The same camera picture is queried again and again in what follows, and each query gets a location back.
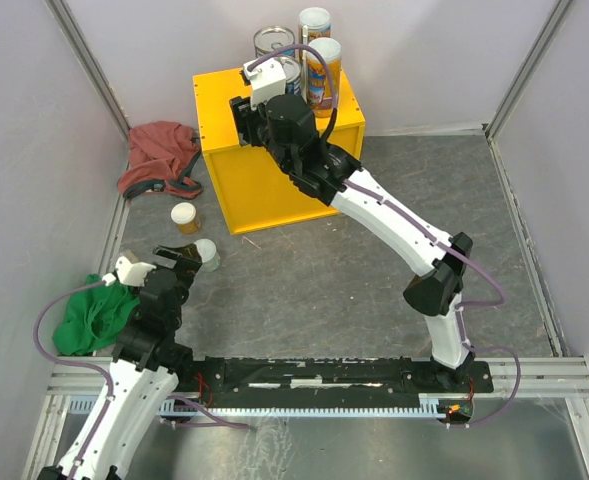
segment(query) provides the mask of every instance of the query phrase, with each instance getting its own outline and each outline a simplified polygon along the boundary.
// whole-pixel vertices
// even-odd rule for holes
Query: cable
[[[250,426],[247,423],[228,422],[227,420],[224,420],[221,417],[217,417],[216,415],[208,412],[207,409],[205,407],[203,407],[203,405],[196,403],[183,395],[170,395],[167,398],[172,399],[172,400],[180,400],[180,401],[184,402],[188,407],[190,407],[198,412],[201,412],[207,418],[212,420],[212,423],[191,423],[191,422],[176,423],[174,421],[168,421],[165,419],[161,419],[161,423],[163,425],[169,425],[172,428],[174,428],[174,427],[180,427],[180,428],[230,427],[230,428],[236,428],[239,430],[247,430],[250,428]]]
[[[105,415],[107,414],[107,409],[110,407],[110,403],[111,403],[111,401],[109,401],[108,399],[114,395],[114,381],[112,380],[112,377],[110,376],[109,372],[107,370],[99,367],[98,365],[92,365],[91,363],[86,363],[86,362],[75,362],[72,360],[63,360],[61,358],[55,357],[54,355],[51,355],[50,353],[48,353],[45,350],[45,348],[43,348],[43,345],[41,344],[41,341],[38,338],[38,332],[41,327],[41,323],[43,323],[43,318],[45,317],[45,314],[55,304],[57,304],[58,302],[60,302],[64,298],[69,297],[70,295],[74,295],[75,293],[84,292],[85,290],[91,290],[93,288],[102,287],[104,285],[105,285],[104,281],[90,283],[88,285],[84,285],[82,287],[75,288],[74,290],[70,290],[69,292],[64,293],[63,295],[55,298],[50,303],[48,303],[43,310],[41,310],[41,313],[38,314],[38,317],[36,318],[36,323],[34,324],[34,329],[32,330],[32,340],[34,341],[34,346],[36,347],[36,350],[38,350],[38,352],[43,357],[45,357],[47,360],[57,363],[59,365],[67,365],[68,367],[89,368],[90,370],[94,370],[95,372],[98,372],[103,376],[103,378],[105,379],[105,383],[107,385],[107,398],[106,398],[105,402],[103,403],[103,406],[101,407],[101,410],[98,413],[96,420],[94,421],[94,425],[92,425],[92,428],[90,429],[87,437],[85,438],[85,441],[81,445],[81,448],[79,449],[78,453],[76,454],[76,457],[74,457],[74,465],[70,469],[70,473],[67,476],[67,478],[69,478],[70,480],[74,480],[74,475],[76,474],[76,470],[78,470],[78,465],[80,465],[80,463],[83,461],[83,455],[85,455],[85,452],[87,451],[87,449],[90,445],[90,442],[92,441],[92,438],[94,438],[94,435],[96,434],[96,431],[98,430],[98,427],[101,425],[103,418],[105,418]]]
[[[334,131],[334,125],[336,125],[336,117],[338,116],[338,92],[336,92],[336,88],[334,87],[334,81],[332,79],[332,72],[330,71],[330,67],[327,65],[327,62],[323,58],[323,55],[318,53],[318,51],[309,45],[304,45],[302,43],[295,43],[294,45],[288,45],[286,47],[277,48],[276,50],[271,51],[267,55],[263,55],[262,57],[256,59],[253,63],[251,63],[247,69],[251,72],[256,67],[258,67],[261,63],[269,60],[270,58],[277,57],[282,55],[286,52],[291,50],[305,50],[306,52],[310,52],[314,55],[319,63],[323,66],[323,70],[325,71],[325,79],[330,84],[330,92],[332,93],[332,115],[330,116],[330,121],[327,124],[327,128],[321,135],[321,141],[323,143],[327,142],[330,134]]]
[[[474,261],[467,258],[462,253],[454,250],[449,245],[445,245],[444,243],[440,242],[436,238],[436,236],[434,236],[432,234],[432,232],[430,232],[427,228],[425,228],[423,225],[421,225],[418,222],[418,220],[416,220],[414,217],[412,217],[409,213],[407,213],[405,210],[403,210],[396,203],[391,202],[391,201],[385,199],[385,197],[383,197],[382,195],[379,195],[378,193],[373,192],[373,191],[369,190],[368,188],[358,185],[350,180],[345,180],[343,183],[345,185],[347,185],[348,187],[353,188],[357,192],[360,192],[364,195],[367,195],[370,198],[373,198],[379,204],[385,205],[386,207],[390,208],[394,212],[398,213],[410,225],[412,225],[419,232],[421,232],[425,236],[425,238],[427,238],[430,242],[432,242],[434,245],[436,245],[440,249],[444,250],[445,252],[453,255],[454,257],[459,259],[461,262],[465,263],[467,266],[469,266],[475,272],[477,272],[481,277],[483,277],[490,285],[492,285],[492,287],[494,287],[494,289],[498,293],[498,299],[495,299],[495,300],[468,300],[468,301],[462,301],[462,302],[454,305],[454,308],[456,309],[456,311],[455,311],[456,322],[459,327],[459,335],[461,336],[461,339],[460,339],[461,344],[463,345],[463,347],[465,347],[470,352],[475,353],[475,354],[483,354],[483,353],[489,353],[489,352],[502,351],[502,352],[508,352],[514,358],[514,364],[516,365],[516,380],[514,382],[514,388],[512,389],[512,393],[510,394],[510,396],[508,397],[506,402],[496,412],[488,415],[485,418],[482,418],[481,420],[477,420],[475,422],[470,422],[465,425],[452,425],[452,426],[455,428],[469,428],[471,426],[478,426],[478,425],[482,425],[482,424],[488,422],[489,420],[491,420],[493,418],[496,418],[501,413],[504,413],[514,402],[514,399],[516,398],[516,393],[518,392],[518,388],[521,384],[521,376],[522,376],[521,362],[518,358],[518,355],[513,348],[507,347],[507,346],[502,346],[502,345],[493,345],[493,346],[484,347],[484,348],[476,348],[476,347],[471,346],[469,344],[469,340],[467,338],[467,333],[465,331],[465,322],[463,320],[463,308],[466,306],[467,307],[495,307],[495,306],[503,305],[506,302],[506,295],[505,295],[505,291],[503,290],[503,287],[498,282],[496,282],[490,276],[489,273],[487,273],[485,270],[483,270],[483,268],[481,268]]]

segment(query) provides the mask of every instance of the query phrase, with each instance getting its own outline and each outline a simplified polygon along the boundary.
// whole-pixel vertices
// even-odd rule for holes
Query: green cloth
[[[85,285],[100,280],[88,275]],[[116,342],[138,303],[138,297],[118,282],[75,293],[67,302],[63,323],[54,331],[54,345],[63,355],[86,355],[107,347]]]

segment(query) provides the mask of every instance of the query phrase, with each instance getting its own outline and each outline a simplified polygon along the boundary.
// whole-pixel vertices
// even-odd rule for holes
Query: small container
[[[265,27],[261,28],[254,34],[254,50],[256,58],[267,55],[277,48],[294,45],[294,32],[285,27]],[[294,50],[288,50],[284,53],[288,57],[294,57]]]
[[[201,219],[196,212],[196,207],[189,202],[182,202],[172,209],[172,221],[181,233],[190,235],[201,229]]]
[[[307,27],[307,36],[303,26]],[[332,33],[332,17],[330,12],[321,7],[310,7],[298,15],[299,43],[309,44],[319,37],[329,37]]]
[[[294,58],[285,55],[279,56],[278,61],[281,62],[283,70],[285,70],[285,93],[300,95],[301,66]]]
[[[208,238],[201,238],[194,242],[199,255],[201,256],[201,272],[213,272],[221,264],[221,257],[216,251],[216,244]]]
[[[310,42],[310,47],[321,54],[332,74],[336,95],[341,86],[341,44],[333,38],[321,37]],[[305,52],[307,61],[307,78],[305,80],[305,98],[308,106],[317,117],[329,117],[332,114],[332,90],[326,81],[325,69],[311,52]]]

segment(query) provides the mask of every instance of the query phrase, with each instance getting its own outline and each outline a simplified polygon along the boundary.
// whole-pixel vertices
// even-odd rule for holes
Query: red cloth
[[[118,181],[125,198],[141,193],[166,192],[194,198],[203,190],[189,178],[199,156],[192,142],[194,131],[176,122],[154,122],[134,127],[129,133],[130,168]]]

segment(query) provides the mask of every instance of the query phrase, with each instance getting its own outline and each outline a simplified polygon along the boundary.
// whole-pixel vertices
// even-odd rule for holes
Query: yellow box
[[[247,97],[240,67],[194,76],[198,129],[227,228],[238,234],[333,215],[337,211],[309,198],[290,182],[263,148],[239,145],[229,101]],[[329,118],[316,119],[324,131]],[[338,116],[329,141],[356,158],[361,155],[365,117],[347,76],[341,72]]]

